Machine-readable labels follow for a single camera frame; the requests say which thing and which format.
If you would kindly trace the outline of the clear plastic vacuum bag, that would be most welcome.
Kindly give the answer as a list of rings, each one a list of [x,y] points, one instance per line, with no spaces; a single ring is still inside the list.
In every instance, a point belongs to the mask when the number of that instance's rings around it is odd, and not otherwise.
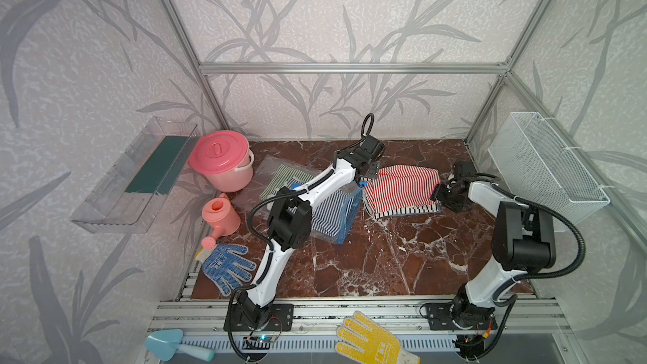
[[[361,187],[354,179],[350,163],[335,156],[326,170],[309,182],[278,190],[275,196],[263,200],[246,217],[249,232],[270,250],[300,249],[312,237],[313,209],[337,190]]]

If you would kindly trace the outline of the black white striped garment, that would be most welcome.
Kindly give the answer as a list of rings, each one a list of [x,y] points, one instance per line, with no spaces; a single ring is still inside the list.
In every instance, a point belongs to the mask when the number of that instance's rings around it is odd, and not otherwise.
[[[439,203],[436,203],[422,207],[401,207],[387,212],[374,212],[374,214],[372,214],[372,218],[380,219],[384,217],[408,217],[440,212],[441,205]]]

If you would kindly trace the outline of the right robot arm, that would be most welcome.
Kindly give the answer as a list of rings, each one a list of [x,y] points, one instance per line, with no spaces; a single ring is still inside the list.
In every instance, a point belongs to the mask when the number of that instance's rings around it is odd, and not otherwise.
[[[517,283],[567,276],[586,258],[586,241],[576,225],[549,207],[504,190],[495,183],[496,179],[495,175],[478,172],[472,162],[457,162],[448,179],[437,185],[431,196],[452,212],[462,212],[472,202],[495,216],[490,260],[453,298],[452,314],[461,320],[512,306],[517,297],[502,296]],[[568,266],[548,271],[557,261],[555,221],[571,231],[577,251]]]

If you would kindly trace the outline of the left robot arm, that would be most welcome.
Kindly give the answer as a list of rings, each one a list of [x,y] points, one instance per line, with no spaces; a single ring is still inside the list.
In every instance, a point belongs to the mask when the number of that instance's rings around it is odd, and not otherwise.
[[[383,142],[366,134],[336,152],[332,164],[309,182],[294,190],[283,187],[276,196],[252,209],[247,218],[249,231],[266,243],[266,250],[254,279],[236,288],[230,297],[248,320],[261,321],[270,314],[286,264],[311,234],[314,209],[342,187],[359,185],[360,178],[371,163],[379,160],[384,149]],[[267,204],[271,204],[268,231],[262,235],[253,229],[253,218]]]

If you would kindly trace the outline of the red white striped garment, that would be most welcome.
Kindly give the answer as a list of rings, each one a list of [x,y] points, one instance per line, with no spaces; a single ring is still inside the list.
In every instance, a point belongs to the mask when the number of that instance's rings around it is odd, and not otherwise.
[[[422,207],[436,204],[431,200],[435,187],[441,183],[435,169],[414,165],[381,168],[377,178],[370,180],[363,192],[363,201],[370,216],[401,207]]]

